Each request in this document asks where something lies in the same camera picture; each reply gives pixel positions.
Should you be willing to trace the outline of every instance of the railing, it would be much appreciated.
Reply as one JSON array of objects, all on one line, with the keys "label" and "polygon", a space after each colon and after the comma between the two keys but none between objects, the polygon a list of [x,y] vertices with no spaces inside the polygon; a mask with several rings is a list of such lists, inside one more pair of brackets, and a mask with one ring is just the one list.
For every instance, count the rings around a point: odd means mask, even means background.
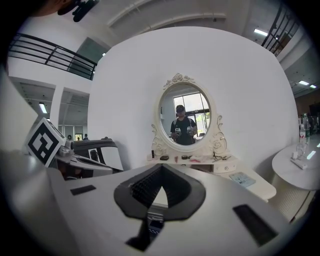
[{"label": "railing", "polygon": [[41,63],[92,80],[97,63],[41,38],[17,33],[8,56]]},{"label": "railing", "polygon": [[280,3],[274,22],[261,46],[277,56],[295,35],[299,25],[299,20],[295,15],[283,3]]}]

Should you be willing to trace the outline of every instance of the white vanity table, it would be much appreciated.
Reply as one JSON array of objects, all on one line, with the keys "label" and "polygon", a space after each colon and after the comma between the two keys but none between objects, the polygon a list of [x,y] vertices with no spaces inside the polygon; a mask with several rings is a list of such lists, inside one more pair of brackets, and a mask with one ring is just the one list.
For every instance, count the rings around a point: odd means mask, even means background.
[{"label": "white vanity table", "polygon": [[[162,102],[164,101],[166,95],[168,93],[172,94],[172,92],[177,91],[175,88],[181,87],[182,85],[192,86],[195,88],[205,98],[209,107],[210,124],[208,129],[202,139],[190,145],[178,144],[168,137],[169,131],[165,131],[163,125],[165,113],[161,113]],[[212,167],[213,172],[209,172],[210,174],[218,175],[232,182],[235,181],[230,178],[230,175],[242,172],[251,179],[255,180],[255,183],[247,186],[246,189],[264,201],[268,202],[269,199],[276,195],[275,187],[229,152],[227,149],[227,140],[221,130],[221,120],[222,116],[217,114],[215,102],[206,92],[206,90],[189,76],[177,73],[171,80],[167,81],[163,87],[163,93],[159,95],[155,102],[154,123],[151,125],[152,131],[154,132],[154,139],[151,147],[154,152],[154,158],[146,162],[148,164],[174,165],[176,169],[181,169],[181,171],[185,172],[185,174],[188,174],[188,170],[190,170],[191,165],[214,165],[214,167]],[[212,159],[212,157],[211,159],[206,159],[206,156],[213,156],[213,154],[215,154],[215,156],[219,159],[225,156],[231,157],[227,160],[219,160],[216,162],[214,159]],[[169,159],[160,160],[161,156],[169,156]],[[182,159],[182,156],[197,156],[202,159],[200,162],[194,162],[190,159]],[[165,207],[166,201],[166,194],[164,190],[161,189],[154,201],[154,205]]]}]

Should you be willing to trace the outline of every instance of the ceiling light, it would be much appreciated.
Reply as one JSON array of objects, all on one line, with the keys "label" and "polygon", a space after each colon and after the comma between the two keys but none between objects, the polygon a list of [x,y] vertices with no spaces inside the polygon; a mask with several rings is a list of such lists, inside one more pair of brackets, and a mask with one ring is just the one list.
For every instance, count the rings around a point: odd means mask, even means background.
[{"label": "ceiling light", "polygon": [[306,157],[306,159],[310,159],[313,157],[313,155],[316,153],[316,151],[312,151],[310,154],[308,154],[308,156]]},{"label": "ceiling light", "polygon": [[42,102],[39,102],[39,106],[40,106],[42,112],[45,113],[45,114],[47,114],[47,110],[46,110],[45,104],[42,103]]},{"label": "ceiling light", "polygon": [[260,34],[260,35],[263,35],[263,36],[265,36],[265,37],[268,35],[268,33],[263,32],[263,31],[261,31],[261,30],[259,30],[259,29],[255,29],[254,32],[255,32],[255,33],[258,33],[258,34]]},{"label": "ceiling light", "polygon": [[304,85],[304,86],[308,86],[308,85],[309,85],[308,82],[305,82],[305,81],[302,81],[302,80],[299,82],[299,84],[302,84],[302,85]]}]

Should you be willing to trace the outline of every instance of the ornate mirror frame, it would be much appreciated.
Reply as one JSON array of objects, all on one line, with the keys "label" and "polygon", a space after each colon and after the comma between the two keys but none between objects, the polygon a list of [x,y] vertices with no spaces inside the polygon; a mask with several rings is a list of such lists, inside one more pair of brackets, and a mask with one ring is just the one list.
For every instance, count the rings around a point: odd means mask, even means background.
[{"label": "ornate mirror frame", "polygon": [[[187,84],[195,87],[202,93],[206,98],[210,109],[210,124],[205,136],[195,144],[192,145],[180,145],[173,142],[165,133],[161,122],[161,103],[166,94],[170,91],[172,86]],[[154,133],[154,139],[152,142],[151,149],[154,150],[156,156],[163,155],[181,155],[181,153],[189,153],[188,155],[202,156],[202,155],[212,155],[214,152],[216,155],[220,155],[227,150],[227,141],[224,134],[221,131],[221,119],[222,115],[217,114],[216,104],[211,98],[210,94],[205,88],[196,83],[193,78],[187,75],[182,75],[177,73],[171,80],[163,86],[163,92],[157,98],[154,105],[154,121],[152,126],[152,131]]]}]

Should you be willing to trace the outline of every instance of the man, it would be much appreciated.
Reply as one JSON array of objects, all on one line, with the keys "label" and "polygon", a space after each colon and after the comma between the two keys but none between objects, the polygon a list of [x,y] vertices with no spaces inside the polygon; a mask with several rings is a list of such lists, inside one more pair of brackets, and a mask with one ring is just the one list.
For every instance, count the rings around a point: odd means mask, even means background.
[{"label": "man", "polygon": [[171,135],[174,142],[180,145],[191,145],[196,142],[194,135],[197,134],[197,125],[191,118],[185,116],[186,110],[183,105],[176,106],[177,119],[171,124]]}]

